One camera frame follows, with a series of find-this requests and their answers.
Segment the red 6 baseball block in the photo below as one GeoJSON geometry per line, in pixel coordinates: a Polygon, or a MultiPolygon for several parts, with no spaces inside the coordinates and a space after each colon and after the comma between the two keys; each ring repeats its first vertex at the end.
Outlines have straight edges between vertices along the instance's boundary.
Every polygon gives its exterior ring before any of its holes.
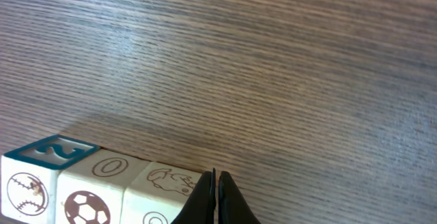
{"type": "Polygon", "coordinates": [[[2,155],[2,215],[24,223],[54,223],[60,173],[99,149],[53,135],[2,155]]]}

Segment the green N letter block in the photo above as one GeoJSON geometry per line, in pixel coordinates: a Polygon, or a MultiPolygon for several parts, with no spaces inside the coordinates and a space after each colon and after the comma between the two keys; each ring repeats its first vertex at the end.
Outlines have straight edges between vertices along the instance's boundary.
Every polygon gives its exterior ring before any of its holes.
{"type": "Polygon", "coordinates": [[[150,163],[125,190],[121,223],[171,223],[180,213],[201,174],[150,163]]]}

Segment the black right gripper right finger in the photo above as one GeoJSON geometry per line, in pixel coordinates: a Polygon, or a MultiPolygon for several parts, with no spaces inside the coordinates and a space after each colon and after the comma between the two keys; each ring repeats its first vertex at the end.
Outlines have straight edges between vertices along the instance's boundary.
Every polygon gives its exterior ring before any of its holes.
{"type": "Polygon", "coordinates": [[[218,223],[261,224],[227,171],[221,172],[218,182],[218,223]]]}

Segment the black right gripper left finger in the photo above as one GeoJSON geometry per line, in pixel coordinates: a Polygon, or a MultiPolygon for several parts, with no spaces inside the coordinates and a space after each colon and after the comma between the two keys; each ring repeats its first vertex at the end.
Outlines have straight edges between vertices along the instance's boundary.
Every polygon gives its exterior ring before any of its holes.
{"type": "Polygon", "coordinates": [[[171,224],[213,224],[216,208],[216,170],[205,171],[171,224]]]}

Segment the yellow soccer ball J block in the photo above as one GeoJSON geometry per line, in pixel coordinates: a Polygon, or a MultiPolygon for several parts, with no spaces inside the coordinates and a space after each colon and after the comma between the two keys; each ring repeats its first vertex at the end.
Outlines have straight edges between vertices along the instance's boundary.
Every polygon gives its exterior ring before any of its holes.
{"type": "Polygon", "coordinates": [[[57,179],[56,223],[119,223],[124,192],[146,160],[98,150],[57,179]]]}

